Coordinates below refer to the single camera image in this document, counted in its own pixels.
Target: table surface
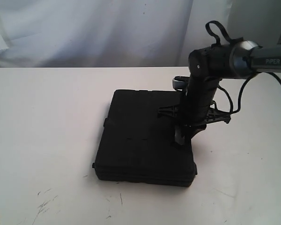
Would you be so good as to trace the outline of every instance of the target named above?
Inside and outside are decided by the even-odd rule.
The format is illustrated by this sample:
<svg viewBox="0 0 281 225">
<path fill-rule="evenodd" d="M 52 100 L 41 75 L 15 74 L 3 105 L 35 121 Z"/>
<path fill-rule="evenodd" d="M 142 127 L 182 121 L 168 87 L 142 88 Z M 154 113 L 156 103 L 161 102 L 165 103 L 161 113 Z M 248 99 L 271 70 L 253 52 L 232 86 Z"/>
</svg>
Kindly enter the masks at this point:
<svg viewBox="0 0 281 225">
<path fill-rule="evenodd" d="M 249 82 L 230 124 L 193 138 L 189 188 L 90 169 L 113 92 L 172 90 L 176 75 L 188 69 L 0 69 L 0 225 L 281 225 L 281 87 L 268 74 Z M 221 82 L 235 103 L 242 83 Z M 229 109 L 220 91 L 215 100 Z"/>
</svg>

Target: black plastic case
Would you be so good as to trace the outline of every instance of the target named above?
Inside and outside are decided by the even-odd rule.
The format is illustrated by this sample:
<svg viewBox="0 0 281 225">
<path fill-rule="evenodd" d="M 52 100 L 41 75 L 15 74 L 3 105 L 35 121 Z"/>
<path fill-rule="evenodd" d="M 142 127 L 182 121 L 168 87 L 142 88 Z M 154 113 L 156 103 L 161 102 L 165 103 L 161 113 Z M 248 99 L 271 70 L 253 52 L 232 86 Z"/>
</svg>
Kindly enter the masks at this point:
<svg viewBox="0 0 281 225">
<path fill-rule="evenodd" d="M 93 167 L 100 180 L 188 187 L 197 174 L 192 147 L 174 143 L 174 123 L 158 108 L 179 103 L 179 92 L 117 90 Z"/>
</svg>

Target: white backdrop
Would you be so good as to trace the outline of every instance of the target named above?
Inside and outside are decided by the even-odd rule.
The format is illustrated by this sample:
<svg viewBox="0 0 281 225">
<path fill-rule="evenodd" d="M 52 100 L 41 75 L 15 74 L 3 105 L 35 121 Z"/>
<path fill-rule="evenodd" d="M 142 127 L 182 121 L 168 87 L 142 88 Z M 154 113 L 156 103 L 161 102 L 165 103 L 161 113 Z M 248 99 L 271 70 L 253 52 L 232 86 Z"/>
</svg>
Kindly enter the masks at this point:
<svg viewBox="0 0 281 225">
<path fill-rule="evenodd" d="M 258 2 L 241 26 L 241 0 L 0 0 L 0 67 L 185 66 L 213 42 L 208 21 L 250 37 L 250 16 L 272 20 L 274 0 Z M 281 29 L 281 7 L 271 15 L 279 22 L 268 29 Z"/>
</svg>

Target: piper logo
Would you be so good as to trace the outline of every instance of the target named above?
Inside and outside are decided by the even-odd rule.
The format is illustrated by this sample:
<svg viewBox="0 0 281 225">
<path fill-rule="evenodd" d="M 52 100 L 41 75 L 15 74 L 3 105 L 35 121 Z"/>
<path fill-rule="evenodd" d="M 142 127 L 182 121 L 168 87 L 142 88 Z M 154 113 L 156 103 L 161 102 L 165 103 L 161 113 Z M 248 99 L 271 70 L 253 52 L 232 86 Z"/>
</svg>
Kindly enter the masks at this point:
<svg viewBox="0 0 281 225">
<path fill-rule="evenodd" d="M 266 59 L 266 64 L 280 64 L 280 59 Z"/>
</svg>

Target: black strap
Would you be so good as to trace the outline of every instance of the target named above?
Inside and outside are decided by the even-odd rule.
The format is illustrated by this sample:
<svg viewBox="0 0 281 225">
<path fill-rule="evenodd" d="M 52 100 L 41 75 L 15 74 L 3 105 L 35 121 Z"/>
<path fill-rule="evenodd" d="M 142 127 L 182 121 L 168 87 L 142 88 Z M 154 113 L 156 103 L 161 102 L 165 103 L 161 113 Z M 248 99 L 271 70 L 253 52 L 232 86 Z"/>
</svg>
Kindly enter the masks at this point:
<svg viewBox="0 0 281 225">
<path fill-rule="evenodd" d="M 221 39 L 220 39 L 220 37 L 219 37 L 218 35 L 216 35 L 215 33 L 213 33 L 212 30 L 210 29 L 210 24 L 211 24 L 211 23 L 214 24 L 214 25 L 216 25 L 216 26 L 220 29 L 220 32 L 222 33 L 223 37 L 224 37 L 224 38 L 226 39 L 226 41 L 228 41 L 230 44 L 235 44 L 235 43 L 237 43 L 237 42 L 240 42 L 240 41 L 243 41 L 243 40 L 244 40 L 242 37 L 237 38 L 237 39 L 232 39 L 232 38 L 230 38 L 229 35 L 228 35 L 228 33 L 227 33 L 227 31 L 226 31 L 226 29 L 224 28 L 224 26 L 223 26 L 220 22 L 218 22 L 218 21 L 216 21 L 216 20 L 212 20 L 212 21 L 206 23 L 206 25 L 205 25 L 205 28 L 206 28 L 207 33 L 208 33 L 210 36 L 213 36 L 213 37 L 215 38 L 215 40 L 216 40 L 216 43 L 215 43 L 215 44 L 212 44 L 211 46 L 213 46 L 213 45 L 221 45 Z"/>
</svg>

